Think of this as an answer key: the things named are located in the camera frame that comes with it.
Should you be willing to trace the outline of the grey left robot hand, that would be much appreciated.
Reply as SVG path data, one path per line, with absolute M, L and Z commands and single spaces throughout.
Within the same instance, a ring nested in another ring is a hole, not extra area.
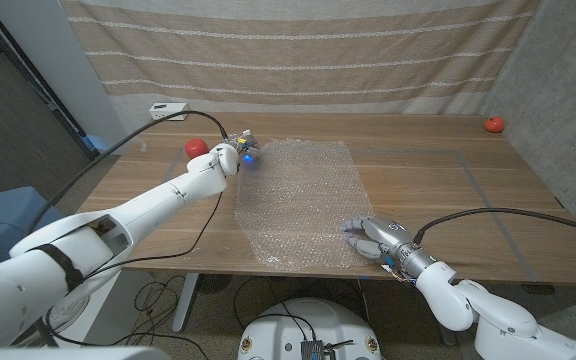
M 230 135 L 226 143 L 235 148 L 240 160 L 246 164 L 252 163 L 260 153 L 260 146 L 250 130 Z

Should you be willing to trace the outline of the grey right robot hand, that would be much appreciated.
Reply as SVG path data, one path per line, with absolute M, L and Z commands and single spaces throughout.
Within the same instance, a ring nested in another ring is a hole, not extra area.
M 398 280 L 416 279 L 436 260 L 413 242 L 401 224 L 374 216 L 361 216 L 343 227 L 345 240 L 360 255 L 378 263 Z

